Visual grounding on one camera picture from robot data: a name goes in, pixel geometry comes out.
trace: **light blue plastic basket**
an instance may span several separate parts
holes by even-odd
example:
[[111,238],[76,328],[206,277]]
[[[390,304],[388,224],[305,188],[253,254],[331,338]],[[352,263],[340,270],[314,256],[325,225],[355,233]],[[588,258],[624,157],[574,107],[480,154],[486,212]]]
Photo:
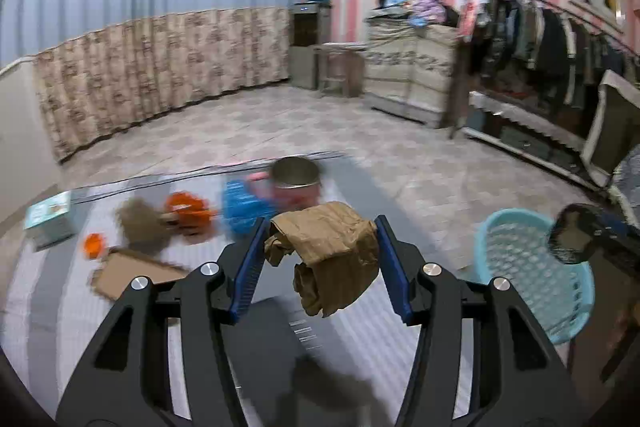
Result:
[[494,212],[476,235],[478,282],[507,277],[554,344],[577,335],[594,301],[589,263],[562,264],[546,245],[553,220],[523,208]]

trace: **teal and white box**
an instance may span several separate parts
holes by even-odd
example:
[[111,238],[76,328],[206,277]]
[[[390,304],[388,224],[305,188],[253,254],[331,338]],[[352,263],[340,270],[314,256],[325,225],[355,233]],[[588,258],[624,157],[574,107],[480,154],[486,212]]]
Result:
[[24,219],[24,231],[36,248],[48,247],[74,235],[71,191],[32,204]]

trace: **metal bolt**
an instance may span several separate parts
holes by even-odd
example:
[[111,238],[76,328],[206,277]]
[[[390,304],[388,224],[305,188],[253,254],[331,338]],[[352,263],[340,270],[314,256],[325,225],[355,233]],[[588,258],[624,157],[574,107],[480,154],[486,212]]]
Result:
[[200,266],[200,273],[202,273],[203,275],[215,275],[216,273],[218,273],[220,271],[220,266],[218,266],[218,264],[216,263],[205,263],[202,266]]
[[427,263],[422,267],[422,271],[425,275],[436,277],[436,275],[440,275],[442,273],[442,267],[439,264]]
[[146,285],[149,284],[149,279],[146,277],[136,277],[131,281],[131,287],[134,290],[142,290],[142,288],[146,288]]
[[498,277],[497,279],[494,279],[494,287],[495,289],[504,292],[511,288],[511,283],[504,277]]

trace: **pink pot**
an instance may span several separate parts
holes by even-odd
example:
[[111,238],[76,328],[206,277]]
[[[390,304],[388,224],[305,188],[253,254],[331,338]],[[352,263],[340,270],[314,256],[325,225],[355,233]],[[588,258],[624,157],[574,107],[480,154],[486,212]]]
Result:
[[260,194],[255,184],[252,192],[259,198],[274,202],[283,212],[302,210],[318,204],[320,199],[320,168],[304,156],[286,156],[271,164],[268,172],[256,172],[247,178],[249,182],[268,180],[270,188]]

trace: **tiled floor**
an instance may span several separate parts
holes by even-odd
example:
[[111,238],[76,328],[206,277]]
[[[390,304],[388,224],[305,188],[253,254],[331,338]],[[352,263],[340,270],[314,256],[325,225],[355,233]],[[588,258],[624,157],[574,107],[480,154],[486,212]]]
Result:
[[78,153],[65,187],[140,174],[339,150],[352,155],[430,233],[456,267],[469,264],[477,225],[519,206],[554,216],[581,190],[500,150],[447,130],[279,85],[189,107]]

